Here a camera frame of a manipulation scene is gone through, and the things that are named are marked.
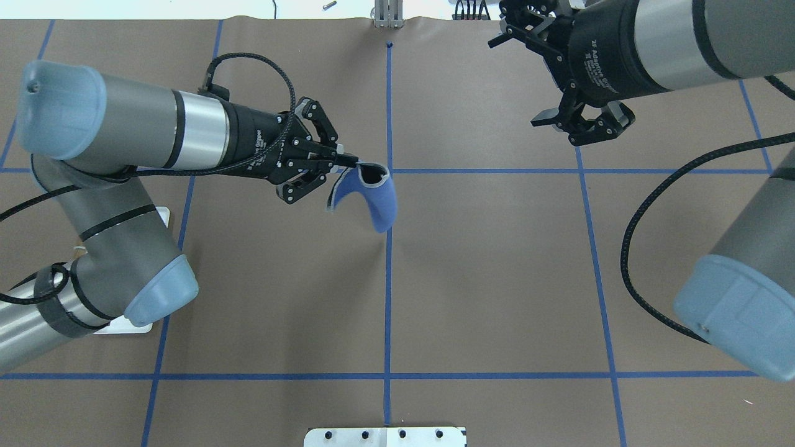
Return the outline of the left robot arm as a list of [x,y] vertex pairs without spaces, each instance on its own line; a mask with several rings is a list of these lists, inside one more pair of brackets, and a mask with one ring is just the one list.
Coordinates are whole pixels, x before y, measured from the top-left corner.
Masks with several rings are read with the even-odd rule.
[[[214,82],[216,68],[233,58],[275,69],[289,107],[272,113],[233,104]],[[3,212],[3,220],[56,198],[87,252],[44,266],[2,294],[2,373],[117,317],[144,327],[196,297],[195,274],[145,176],[266,180],[294,204],[335,168],[358,162],[320,103],[296,99],[286,73],[254,53],[212,59],[197,93],[32,60],[18,91],[17,133],[42,195]]]

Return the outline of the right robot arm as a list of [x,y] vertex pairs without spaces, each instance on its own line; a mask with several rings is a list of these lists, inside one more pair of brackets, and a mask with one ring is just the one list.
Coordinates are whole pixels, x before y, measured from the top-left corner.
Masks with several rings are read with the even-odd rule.
[[792,1],[502,1],[562,97],[611,365],[793,379]]

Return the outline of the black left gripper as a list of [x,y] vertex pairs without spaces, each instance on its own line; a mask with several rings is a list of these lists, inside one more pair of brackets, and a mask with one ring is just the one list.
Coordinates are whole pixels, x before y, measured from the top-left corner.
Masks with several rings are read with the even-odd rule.
[[[287,114],[271,114],[249,107],[225,102],[224,110],[230,122],[230,140],[222,166],[247,160],[258,151],[266,150],[286,127]],[[298,118],[309,120],[318,140],[310,138],[310,153],[323,159],[306,160],[305,150],[293,145],[293,140],[306,141],[309,131],[296,119],[284,143],[270,150],[264,158],[224,171],[223,175],[243,176],[267,180],[276,184],[276,195],[287,204],[295,204],[326,182],[335,168],[354,168],[358,158],[344,158],[338,149],[338,133],[318,100],[302,97],[294,110]]]

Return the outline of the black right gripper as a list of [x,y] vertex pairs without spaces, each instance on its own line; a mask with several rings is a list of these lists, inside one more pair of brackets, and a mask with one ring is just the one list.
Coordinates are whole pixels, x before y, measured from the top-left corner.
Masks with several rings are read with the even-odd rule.
[[[636,120],[619,100],[643,96],[643,68],[634,43],[637,1],[500,1],[500,34],[488,47],[517,40],[542,56],[563,90],[556,108],[540,111],[532,127],[550,125],[574,147],[619,138]],[[587,104],[599,107],[586,119]]]

